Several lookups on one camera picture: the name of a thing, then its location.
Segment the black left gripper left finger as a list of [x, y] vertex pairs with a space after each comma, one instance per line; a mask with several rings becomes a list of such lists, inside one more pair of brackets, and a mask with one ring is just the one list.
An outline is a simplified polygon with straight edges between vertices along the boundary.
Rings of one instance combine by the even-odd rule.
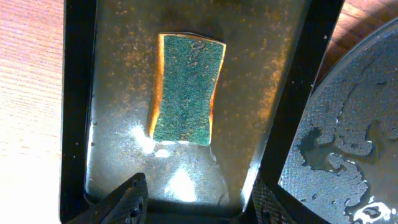
[[68, 224], [144, 224], [148, 188], [143, 173], [136, 173], [106, 198], [78, 215]]

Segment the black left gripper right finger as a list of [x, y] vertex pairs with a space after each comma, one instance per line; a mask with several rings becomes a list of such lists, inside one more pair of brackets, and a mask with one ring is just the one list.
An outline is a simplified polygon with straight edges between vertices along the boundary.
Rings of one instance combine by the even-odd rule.
[[252, 200], [258, 223], [295, 224], [295, 220], [287, 213], [286, 209], [260, 178], [257, 178], [254, 182]]

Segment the green and yellow sponge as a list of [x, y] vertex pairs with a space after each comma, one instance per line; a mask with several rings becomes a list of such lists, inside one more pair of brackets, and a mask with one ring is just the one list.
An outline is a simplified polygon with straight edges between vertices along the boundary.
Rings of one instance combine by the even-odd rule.
[[159, 34], [151, 139], [210, 145], [225, 53], [226, 44], [211, 38], [186, 32]]

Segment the black round tray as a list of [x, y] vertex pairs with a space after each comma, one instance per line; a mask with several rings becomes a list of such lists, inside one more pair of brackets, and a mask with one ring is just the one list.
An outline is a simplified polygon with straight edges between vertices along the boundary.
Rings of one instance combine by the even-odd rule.
[[279, 185], [329, 223], [397, 222], [397, 21], [353, 47], [311, 95]]

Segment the black rectangular tray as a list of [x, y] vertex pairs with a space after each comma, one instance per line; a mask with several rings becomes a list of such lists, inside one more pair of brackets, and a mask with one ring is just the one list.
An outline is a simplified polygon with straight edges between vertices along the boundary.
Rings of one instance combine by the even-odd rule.
[[[254, 222], [267, 142], [295, 134], [342, 5], [67, 1], [60, 221], [142, 172], [147, 223]], [[161, 32], [226, 44], [207, 147], [148, 138]]]

